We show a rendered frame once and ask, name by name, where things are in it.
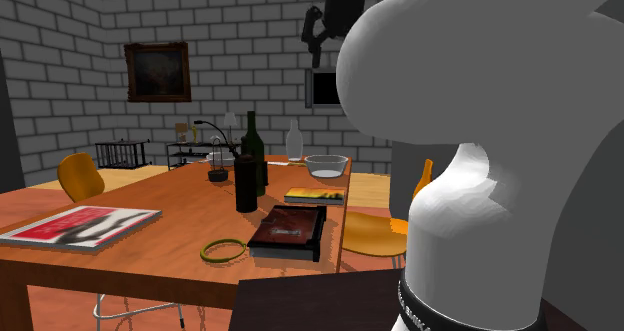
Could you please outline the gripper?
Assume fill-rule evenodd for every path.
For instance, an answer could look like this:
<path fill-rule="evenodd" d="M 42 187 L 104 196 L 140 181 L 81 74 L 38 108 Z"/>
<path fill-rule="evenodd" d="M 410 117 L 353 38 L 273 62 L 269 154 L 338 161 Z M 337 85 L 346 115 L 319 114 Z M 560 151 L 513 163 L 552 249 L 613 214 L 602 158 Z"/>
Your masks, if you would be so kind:
<path fill-rule="evenodd" d="M 312 55 L 312 67 L 318 68 L 321 57 L 321 45 L 326 39 L 345 37 L 353 24 L 364 11 L 365 0 L 325 0 L 324 16 L 322 11 L 311 6 L 305 15 L 301 41 L 307 44 L 308 52 Z M 325 32 L 314 35 L 314 27 L 323 16 Z"/>

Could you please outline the white vase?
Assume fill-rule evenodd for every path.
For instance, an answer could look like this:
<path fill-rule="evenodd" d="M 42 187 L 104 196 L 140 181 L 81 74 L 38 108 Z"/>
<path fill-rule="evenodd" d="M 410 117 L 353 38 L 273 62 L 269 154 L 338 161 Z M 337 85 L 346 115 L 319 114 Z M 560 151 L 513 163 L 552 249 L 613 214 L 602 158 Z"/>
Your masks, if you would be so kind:
<path fill-rule="evenodd" d="M 296 119 L 290 122 L 290 129 L 286 136 L 286 152 L 291 162 L 300 161 L 303 157 L 303 136 Z"/>

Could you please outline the dark green wine bottle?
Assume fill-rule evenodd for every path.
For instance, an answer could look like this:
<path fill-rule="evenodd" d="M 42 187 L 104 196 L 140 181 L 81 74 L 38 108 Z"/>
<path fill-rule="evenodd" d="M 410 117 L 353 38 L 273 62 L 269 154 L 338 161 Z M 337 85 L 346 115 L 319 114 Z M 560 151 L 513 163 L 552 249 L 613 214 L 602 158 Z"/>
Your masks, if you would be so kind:
<path fill-rule="evenodd" d="M 265 166 L 265 146 L 256 129 L 256 113 L 247 112 L 247 132 L 241 138 L 242 150 L 244 154 L 251 155 L 256 164 L 256 195 L 261 197 L 265 194 L 266 187 L 266 166 Z"/>

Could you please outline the clear glass bowl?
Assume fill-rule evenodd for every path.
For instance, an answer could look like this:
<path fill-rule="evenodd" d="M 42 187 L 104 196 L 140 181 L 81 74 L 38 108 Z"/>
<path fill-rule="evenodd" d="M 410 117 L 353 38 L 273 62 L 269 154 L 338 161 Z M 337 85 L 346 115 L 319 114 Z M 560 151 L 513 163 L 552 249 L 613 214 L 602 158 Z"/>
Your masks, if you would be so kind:
<path fill-rule="evenodd" d="M 337 178 L 344 173 L 349 158 L 342 155 L 310 155 L 304 162 L 315 178 Z"/>

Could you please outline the white bowl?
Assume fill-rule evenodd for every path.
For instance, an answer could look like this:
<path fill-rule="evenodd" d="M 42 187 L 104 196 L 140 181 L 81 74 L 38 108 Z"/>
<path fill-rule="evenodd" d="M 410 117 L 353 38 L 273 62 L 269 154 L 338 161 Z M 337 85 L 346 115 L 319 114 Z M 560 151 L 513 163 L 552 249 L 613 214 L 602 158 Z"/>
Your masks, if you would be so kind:
<path fill-rule="evenodd" d="M 206 155 L 206 160 L 211 166 L 229 167 L 234 165 L 235 157 L 230 151 L 214 151 Z"/>

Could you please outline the yellow and black book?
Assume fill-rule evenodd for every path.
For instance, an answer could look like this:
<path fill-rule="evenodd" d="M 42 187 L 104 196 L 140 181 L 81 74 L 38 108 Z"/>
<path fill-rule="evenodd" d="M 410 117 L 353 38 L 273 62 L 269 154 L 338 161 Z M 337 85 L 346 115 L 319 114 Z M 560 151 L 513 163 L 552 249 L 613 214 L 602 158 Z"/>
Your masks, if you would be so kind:
<path fill-rule="evenodd" d="M 345 191 L 342 189 L 293 187 L 285 195 L 286 203 L 343 205 Z"/>

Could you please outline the black bottle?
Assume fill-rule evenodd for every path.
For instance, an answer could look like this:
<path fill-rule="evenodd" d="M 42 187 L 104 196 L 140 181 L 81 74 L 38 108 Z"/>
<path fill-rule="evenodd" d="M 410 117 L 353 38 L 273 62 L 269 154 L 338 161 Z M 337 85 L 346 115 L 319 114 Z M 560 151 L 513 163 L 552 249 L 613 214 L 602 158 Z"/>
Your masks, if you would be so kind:
<path fill-rule="evenodd" d="M 256 162 L 251 155 L 240 155 L 234 162 L 236 210 L 250 213 L 257 210 Z"/>

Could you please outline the black shelf with lamps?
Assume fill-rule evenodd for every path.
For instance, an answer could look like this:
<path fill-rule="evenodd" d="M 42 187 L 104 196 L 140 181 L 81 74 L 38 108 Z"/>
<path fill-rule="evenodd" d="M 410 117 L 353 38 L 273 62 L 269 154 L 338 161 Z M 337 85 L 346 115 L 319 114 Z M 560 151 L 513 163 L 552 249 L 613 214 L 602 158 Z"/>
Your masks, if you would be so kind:
<path fill-rule="evenodd" d="M 208 163 L 206 155 L 212 151 L 211 138 L 218 136 L 222 142 L 222 151 L 230 151 L 233 155 L 241 153 L 242 142 L 233 138 L 231 126 L 236 121 L 226 125 L 226 130 L 214 122 L 193 120 L 191 123 L 176 123 L 174 126 L 175 141 L 165 145 L 167 167 L 169 170 L 179 168 L 194 162 Z"/>

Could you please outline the dark red book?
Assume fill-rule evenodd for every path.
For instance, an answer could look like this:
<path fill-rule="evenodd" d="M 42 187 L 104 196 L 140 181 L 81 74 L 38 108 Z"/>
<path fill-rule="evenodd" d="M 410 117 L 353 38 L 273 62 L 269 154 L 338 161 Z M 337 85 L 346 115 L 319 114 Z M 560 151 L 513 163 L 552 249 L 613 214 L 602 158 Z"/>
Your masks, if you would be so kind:
<path fill-rule="evenodd" d="M 319 262 L 325 206 L 276 205 L 248 241 L 250 255 Z"/>

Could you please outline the yellow chair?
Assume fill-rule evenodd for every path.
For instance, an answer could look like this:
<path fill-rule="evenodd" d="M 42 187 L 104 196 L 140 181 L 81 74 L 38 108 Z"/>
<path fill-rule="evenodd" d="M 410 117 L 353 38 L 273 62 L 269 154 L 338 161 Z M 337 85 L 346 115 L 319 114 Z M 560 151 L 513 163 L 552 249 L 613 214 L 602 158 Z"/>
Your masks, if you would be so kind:
<path fill-rule="evenodd" d="M 389 174 L 352 173 L 340 272 L 401 268 L 407 222 L 392 218 Z"/>
<path fill-rule="evenodd" d="M 65 157 L 57 167 L 58 181 L 73 202 L 102 194 L 105 183 L 88 153 Z"/>

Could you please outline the wooden table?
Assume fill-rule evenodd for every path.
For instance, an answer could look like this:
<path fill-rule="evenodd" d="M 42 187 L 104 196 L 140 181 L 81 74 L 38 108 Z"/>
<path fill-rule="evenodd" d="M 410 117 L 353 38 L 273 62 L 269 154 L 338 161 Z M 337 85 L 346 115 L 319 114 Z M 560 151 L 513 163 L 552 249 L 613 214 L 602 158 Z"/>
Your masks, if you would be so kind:
<path fill-rule="evenodd" d="M 193 163 L 88 199 L 91 206 L 152 209 L 161 216 L 96 252 L 0 245 L 0 331 L 33 331 L 30 285 L 231 309 L 242 279 L 336 273 L 346 209 L 330 206 L 317 262 L 256 258 L 203 261 L 211 241 L 248 241 L 292 187 L 348 190 L 350 174 L 317 179 L 302 166 L 271 156 L 265 195 L 256 211 L 235 209 L 232 182 L 209 182 L 208 165 Z"/>

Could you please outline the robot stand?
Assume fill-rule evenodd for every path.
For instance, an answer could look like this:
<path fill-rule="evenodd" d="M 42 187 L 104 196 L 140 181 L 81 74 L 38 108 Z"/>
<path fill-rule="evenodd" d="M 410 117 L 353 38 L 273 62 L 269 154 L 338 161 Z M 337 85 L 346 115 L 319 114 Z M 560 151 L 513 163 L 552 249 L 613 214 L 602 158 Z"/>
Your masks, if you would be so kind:
<path fill-rule="evenodd" d="M 228 331 L 390 331 L 399 269 L 242 280 Z"/>

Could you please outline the red and white magazine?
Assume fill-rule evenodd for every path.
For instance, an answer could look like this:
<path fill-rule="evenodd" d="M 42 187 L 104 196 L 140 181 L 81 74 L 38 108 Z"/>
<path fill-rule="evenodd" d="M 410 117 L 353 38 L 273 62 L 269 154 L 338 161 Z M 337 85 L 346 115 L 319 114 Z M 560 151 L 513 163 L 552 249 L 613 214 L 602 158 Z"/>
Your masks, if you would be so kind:
<path fill-rule="evenodd" d="M 0 243 L 96 251 L 161 215 L 161 210 L 78 206 L 0 234 Z"/>

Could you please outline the chair with white metal legs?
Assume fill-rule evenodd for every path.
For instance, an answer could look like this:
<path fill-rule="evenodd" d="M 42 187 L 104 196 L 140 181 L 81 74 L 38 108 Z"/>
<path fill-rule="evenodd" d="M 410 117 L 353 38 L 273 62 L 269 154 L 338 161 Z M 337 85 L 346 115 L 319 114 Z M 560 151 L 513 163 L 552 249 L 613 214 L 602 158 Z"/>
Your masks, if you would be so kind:
<path fill-rule="evenodd" d="M 177 309 L 180 328 L 182 331 L 185 330 L 185 319 L 182 313 L 182 306 L 180 303 L 167 303 L 167 304 L 161 304 L 161 305 L 156 305 L 156 306 L 151 306 L 151 307 L 141 308 L 141 309 L 136 309 L 136 310 L 126 310 L 125 312 L 112 314 L 112 315 L 104 315 L 102 314 L 102 305 L 103 305 L 103 300 L 105 297 L 106 297 L 105 294 L 100 294 L 100 293 L 97 294 L 96 304 L 92 311 L 92 315 L 96 319 L 96 331 L 102 331 L 101 323 L 103 320 L 124 319 L 124 318 L 129 318 L 138 314 L 143 314 L 147 312 L 163 310 L 163 309 L 168 309 L 168 308 Z"/>

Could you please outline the dark framed wall picture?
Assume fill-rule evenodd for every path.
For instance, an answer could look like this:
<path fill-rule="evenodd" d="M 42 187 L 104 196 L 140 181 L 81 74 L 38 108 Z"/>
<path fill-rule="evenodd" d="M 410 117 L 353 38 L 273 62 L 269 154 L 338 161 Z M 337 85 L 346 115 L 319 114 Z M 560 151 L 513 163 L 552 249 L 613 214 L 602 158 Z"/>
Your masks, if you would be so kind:
<path fill-rule="evenodd" d="M 191 102 L 188 44 L 124 46 L 128 102 Z"/>

